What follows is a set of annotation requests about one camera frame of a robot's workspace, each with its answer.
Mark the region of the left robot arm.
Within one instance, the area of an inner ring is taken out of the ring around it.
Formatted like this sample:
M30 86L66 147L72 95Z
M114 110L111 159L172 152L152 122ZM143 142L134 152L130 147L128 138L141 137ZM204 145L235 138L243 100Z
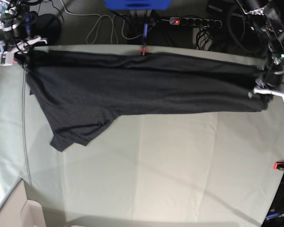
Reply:
M284 24L276 5L271 0L237 0L227 15L227 28L236 45L247 53L258 50L247 49L231 29L231 15L241 9L242 18L248 17L250 28L265 43L260 49L266 58L264 74L256 80L256 85L248 94L278 96L284 103L284 91L280 89L284 79Z

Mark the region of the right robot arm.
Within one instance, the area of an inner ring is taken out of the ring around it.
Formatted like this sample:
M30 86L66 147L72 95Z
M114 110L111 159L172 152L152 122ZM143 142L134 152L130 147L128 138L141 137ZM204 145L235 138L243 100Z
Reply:
M41 0L0 0L0 30L4 35L4 40L0 40L0 66L12 66L16 54L29 59L33 45L48 44L47 38L32 33L39 15L30 8L41 3Z

